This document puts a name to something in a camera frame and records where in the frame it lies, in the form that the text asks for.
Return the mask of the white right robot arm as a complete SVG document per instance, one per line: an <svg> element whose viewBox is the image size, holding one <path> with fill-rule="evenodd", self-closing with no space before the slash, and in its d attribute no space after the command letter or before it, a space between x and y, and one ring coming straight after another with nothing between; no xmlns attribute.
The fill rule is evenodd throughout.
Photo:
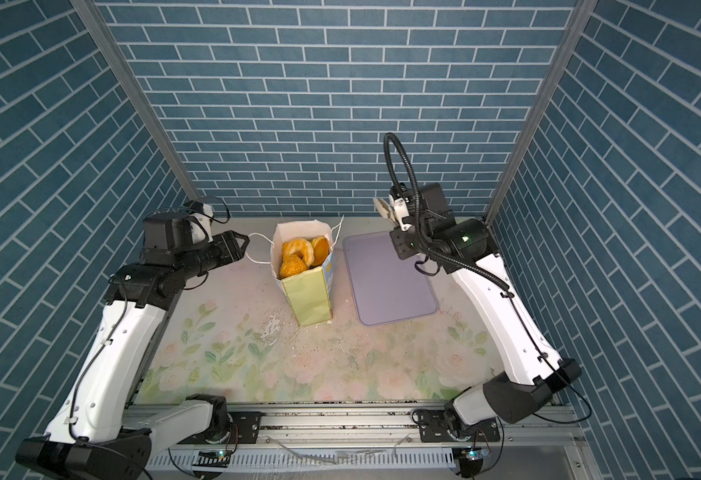
<svg viewBox="0 0 701 480"><path fill-rule="evenodd" d="M536 416L556 393L572 389L580 365L561 356L538 329L482 221L457 221L437 184L408 188L396 181L379 210L395 225L390 238L398 257L432 260L451 275L499 351L500 374L445 404L444 419L454 437L476 433L486 420L514 424Z"/></svg>

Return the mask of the white paper gift bag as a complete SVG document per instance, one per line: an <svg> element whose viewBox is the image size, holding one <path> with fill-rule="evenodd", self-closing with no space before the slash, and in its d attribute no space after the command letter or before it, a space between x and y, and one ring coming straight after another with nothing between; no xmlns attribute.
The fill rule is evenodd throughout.
<svg viewBox="0 0 701 480"><path fill-rule="evenodd" d="M292 221L276 225L274 235L268 237L270 242L270 260L258 260L258 265L270 266L272 276L300 326L310 326L332 320L332 281L334 281L334 247L336 236L340 234L342 224L334 226L318 221ZM330 255L320 267L310 267L300 275L280 279L282 266L282 244L296 238L312 239L326 236L330 242Z"/></svg>

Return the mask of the sesame seeded oval bread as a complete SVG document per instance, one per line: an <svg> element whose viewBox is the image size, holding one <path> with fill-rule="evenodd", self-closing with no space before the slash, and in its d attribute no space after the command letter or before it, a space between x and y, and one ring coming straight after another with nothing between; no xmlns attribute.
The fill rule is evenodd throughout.
<svg viewBox="0 0 701 480"><path fill-rule="evenodd" d="M280 279L300 275L308 269L310 269L308 264L300 256L296 254L284 255L282 266L280 266Z"/></svg>

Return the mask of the ring donut bread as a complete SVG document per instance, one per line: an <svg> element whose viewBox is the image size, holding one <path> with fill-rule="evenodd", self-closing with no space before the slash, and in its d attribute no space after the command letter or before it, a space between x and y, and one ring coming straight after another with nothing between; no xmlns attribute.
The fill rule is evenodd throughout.
<svg viewBox="0 0 701 480"><path fill-rule="evenodd" d="M306 238L296 238L282 244L283 256L296 256L300 258L308 267L314 264L314 246Z"/></svg>

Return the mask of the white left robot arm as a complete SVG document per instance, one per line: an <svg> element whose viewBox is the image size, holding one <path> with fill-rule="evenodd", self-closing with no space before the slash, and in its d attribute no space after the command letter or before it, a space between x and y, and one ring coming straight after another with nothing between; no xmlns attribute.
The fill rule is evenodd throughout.
<svg viewBox="0 0 701 480"><path fill-rule="evenodd" d="M138 479L152 456L190 437L226 443L238 430L226 398L194 394L136 424L124 412L142 383L188 281L244 259L248 236L212 233L206 200L144 218L138 262L108 281L102 320L72 390L44 434L22 440L17 464L52 479Z"/></svg>

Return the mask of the round orange bun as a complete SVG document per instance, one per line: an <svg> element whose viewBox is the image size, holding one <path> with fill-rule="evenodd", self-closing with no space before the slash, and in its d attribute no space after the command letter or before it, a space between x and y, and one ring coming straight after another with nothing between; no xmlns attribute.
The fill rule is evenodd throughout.
<svg viewBox="0 0 701 480"><path fill-rule="evenodd" d="M320 267L330 255L330 242L326 236L320 236L312 239L312 250L314 250L314 261L312 268Z"/></svg>

